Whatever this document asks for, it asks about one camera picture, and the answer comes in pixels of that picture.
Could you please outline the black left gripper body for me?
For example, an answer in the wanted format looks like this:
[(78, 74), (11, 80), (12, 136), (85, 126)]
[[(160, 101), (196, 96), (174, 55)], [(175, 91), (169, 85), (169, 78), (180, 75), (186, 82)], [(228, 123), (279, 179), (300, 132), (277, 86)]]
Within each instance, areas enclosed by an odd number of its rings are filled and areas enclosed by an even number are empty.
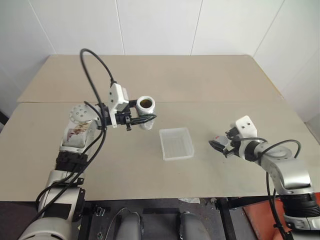
[(116, 123), (117, 125), (126, 126), (127, 131), (131, 131), (131, 110), (130, 108), (133, 107), (133, 101), (130, 100), (128, 104), (124, 107), (123, 110), (118, 110), (116, 113)]

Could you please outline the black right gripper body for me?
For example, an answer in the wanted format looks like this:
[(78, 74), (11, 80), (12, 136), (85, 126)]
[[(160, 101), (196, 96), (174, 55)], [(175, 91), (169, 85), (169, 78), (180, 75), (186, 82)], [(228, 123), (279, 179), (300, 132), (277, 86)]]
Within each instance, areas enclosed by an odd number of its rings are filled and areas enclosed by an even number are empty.
[(241, 147), (241, 142), (245, 141), (245, 138), (240, 138), (238, 136), (226, 136), (227, 139), (229, 140), (229, 145), (232, 147), (231, 150), (228, 150), (227, 147), (225, 147), (223, 155), (226, 158), (229, 158), (230, 156), (237, 156), (237, 157), (241, 157), (239, 154), (240, 151), (240, 147)]

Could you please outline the white jar lid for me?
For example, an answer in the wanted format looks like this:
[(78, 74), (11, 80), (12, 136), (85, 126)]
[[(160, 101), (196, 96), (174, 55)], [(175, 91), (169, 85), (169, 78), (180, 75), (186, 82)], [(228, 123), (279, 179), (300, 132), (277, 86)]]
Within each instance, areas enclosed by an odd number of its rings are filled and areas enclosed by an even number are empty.
[(229, 145), (230, 140), (226, 136), (216, 136), (213, 140), (225, 145), (225, 148)]

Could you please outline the white jar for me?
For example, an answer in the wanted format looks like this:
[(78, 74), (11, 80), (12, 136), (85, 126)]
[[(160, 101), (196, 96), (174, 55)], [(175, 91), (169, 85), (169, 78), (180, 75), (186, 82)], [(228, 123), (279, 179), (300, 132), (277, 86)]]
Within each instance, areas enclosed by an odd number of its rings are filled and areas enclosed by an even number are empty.
[[(150, 108), (142, 108), (140, 106), (140, 101), (143, 100), (143, 99), (152, 100), (152, 107), (150, 107)], [(147, 115), (147, 114), (155, 114), (156, 113), (156, 102), (151, 96), (144, 95), (144, 96), (141, 96), (141, 97), (139, 97), (137, 99), (137, 103), (136, 103), (135, 108), (136, 108), (137, 113), (138, 113), (139, 116), (143, 116), (143, 115)], [(154, 121), (155, 120), (149, 121), (149, 122), (147, 122), (145, 124), (140, 124), (140, 127), (143, 130), (151, 130), (153, 128)]]

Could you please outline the clear plastic box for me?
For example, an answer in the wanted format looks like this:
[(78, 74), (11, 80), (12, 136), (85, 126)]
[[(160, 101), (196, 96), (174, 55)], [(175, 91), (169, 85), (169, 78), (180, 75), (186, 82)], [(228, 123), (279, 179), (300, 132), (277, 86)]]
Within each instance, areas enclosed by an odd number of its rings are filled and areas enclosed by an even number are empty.
[(190, 159), (195, 154), (188, 128), (167, 128), (159, 130), (159, 137), (164, 161)]

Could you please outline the orange red pad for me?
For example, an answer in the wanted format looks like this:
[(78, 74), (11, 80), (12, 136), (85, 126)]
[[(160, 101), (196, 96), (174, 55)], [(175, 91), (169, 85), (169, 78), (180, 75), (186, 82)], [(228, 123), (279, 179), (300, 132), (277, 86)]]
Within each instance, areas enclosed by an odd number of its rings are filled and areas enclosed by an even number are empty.
[(283, 240), (279, 230), (274, 227), (275, 220), (268, 201), (252, 204), (243, 209), (258, 240)]

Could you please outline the dark grey rounded shape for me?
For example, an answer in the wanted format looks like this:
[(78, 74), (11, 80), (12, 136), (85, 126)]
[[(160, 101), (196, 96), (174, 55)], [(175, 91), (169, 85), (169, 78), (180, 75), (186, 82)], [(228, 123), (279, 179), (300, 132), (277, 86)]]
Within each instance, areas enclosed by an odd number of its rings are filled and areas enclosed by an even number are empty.
[(203, 240), (203, 226), (199, 218), (190, 212), (183, 212), (179, 216), (180, 240)]
[(143, 220), (137, 212), (129, 213), (121, 222), (115, 240), (142, 240)]

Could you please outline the small black connector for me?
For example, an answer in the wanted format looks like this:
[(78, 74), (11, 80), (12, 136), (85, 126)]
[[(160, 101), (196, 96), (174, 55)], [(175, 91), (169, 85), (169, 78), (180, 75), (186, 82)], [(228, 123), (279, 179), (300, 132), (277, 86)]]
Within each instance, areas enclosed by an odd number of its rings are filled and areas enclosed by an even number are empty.
[(94, 214), (97, 216), (97, 217), (103, 217), (105, 214), (109, 213), (111, 210), (110, 207), (108, 206), (101, 206), (101, 205), (96, 205), (94, 207)]

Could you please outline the black metal frame bar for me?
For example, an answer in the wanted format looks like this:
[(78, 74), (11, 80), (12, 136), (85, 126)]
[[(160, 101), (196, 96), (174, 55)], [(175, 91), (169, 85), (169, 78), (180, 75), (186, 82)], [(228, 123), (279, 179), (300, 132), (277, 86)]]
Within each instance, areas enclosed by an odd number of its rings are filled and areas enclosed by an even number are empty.
[(215, 208), (219, 211), (226, 240), (237, 240), (230, 210), (249, 204), (247, 197), (217, 197)]

